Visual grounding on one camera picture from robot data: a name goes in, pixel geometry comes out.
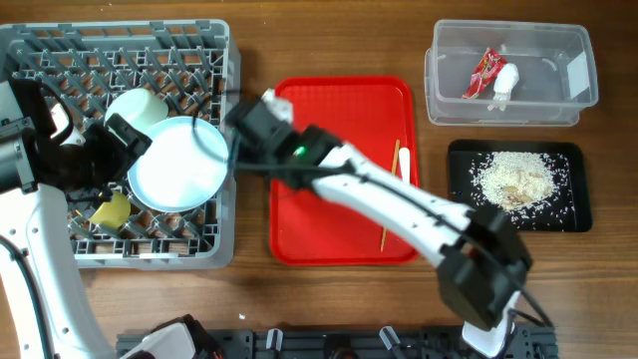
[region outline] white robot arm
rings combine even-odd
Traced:
[[[12,90],[5,87],[3,93],[0,85],[0,99],[11,97],[15,98]],[[11,126],[18,120],[31,119],[19,103],[3,103],[11,110],[12,117],[6,117]],[[235,164],[237,170],[268,171],[293,188],[310,189],[402,237],[437,269],[443,300],[467,322],[465,340],[487,357],[501,351],[511,329],[508,311],[531,267],[529,254],[507,227],[504,216],[473,211],[465,204],[404,183],[371,163],[353,146],[320,129],[296,133],[262,102],[240,105],[226,120],[257,154],[258,164]],[[36,168],[44,155],[37,152],[42,146],[34,144],[40,145],[38,141],[43,140],[30,137],[33,131],[16,128],[7,135],[2,130],[0,127],[0,236],[3,245],[12,251],[0,249],[0,273],[22,357],[53,358],[58,354],[61,359],[115,358],[91,311],[68,240],[63,192],[66,183]],[[127,170],[150,145],[144,137],[119,135],[130,139],[122,154],[125,160],[116,166],[116,171],[107,167],[109,175],[100,180],[120,176],[122,169]],[[95,140],[87,136],[86,151]],[[296,151],[299,147],[306,150],[304,156]],[[98,160],[99,152],[93,158]],[[96,166],[96,162],[91,162],[91,166]],[[468,248],[479,241],[493,253],[492,259],[496,258],[498,265],[486,260],[476,248]],[[29,290],[20,263],[26,264],[35,291]],[[154,332],[124,358],[192,358],[201,350],[200,341],[193,340],[193,332],[191,322],[173,323]]]

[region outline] red tray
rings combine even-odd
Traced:
[[[314,124],[352,143],[390,171],[396,140],[411,153],[411,183],[419,186],[410,88],[389,76],[291,78],[275,89],[293,104],[295,129]],[[293,192],[274,180],[270,190],[270,247],[289,265],[400,264],[417,253],[361,214],[322,200],[308,190]]]

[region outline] white plate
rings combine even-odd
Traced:
[[[151,147],[129,170],[133,194],[146,206],[179,212],[195,208],[214,196],[226,178],[228,145],[211,124],[197,119],[200,143],[224,159],[212,158],[195,141],[192,118],[164,120],[151,127]]]

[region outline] table surface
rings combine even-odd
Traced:
[[[447,191],[446,152],[455,139],[578,144],[588,170],[593,228],[522,234],[535,260],[527,286],[556,323],[564,358],[638,356],[638,166],[631,160],[638,138],[631,105],[638,84],[637,15],[637,2],[620,1],[0,1],[0,24],[224,19],[242,54],[242,87],[254,93],[290,76],[399,76],[414,93],[422,187],[441,196]],[[424,55],[435,23],[443,18],[585,26],[600,101],[572,128],[432,125],[424,98]],[[264,180],[237,181],[230,266],[82,272],[109,340],[115,343],[118,333],[142,332],[186,313],[207,328],[461,324],[439,299],[435,273],[422,259],[390,267],[291,268],[278,263],[268,248]],[[0,314],[0,358],[15,358],[17,339],[1,294]]]

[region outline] dish rack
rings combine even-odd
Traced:
[[[190,115],[211,93],[198,116],[229,140],[223,116],[239,100],[240,63],[230,28],[222,20],[0,26],[0,81],[39,79],[82,117],[77,126],[103,123],[113,100],[134,88],[162,98],[170,116]],[[46,100],[55,105],[54,98]],[[158,176],[162,170],[180,168],[168,164],[158,169]],[[70,240],[81,268],[206,269],[232,260],[232,174],[209,201],[181,213],[147,208],[126,179],[110,187],[128,197],[132,215],[120,228],[111,228],[69,213]]]

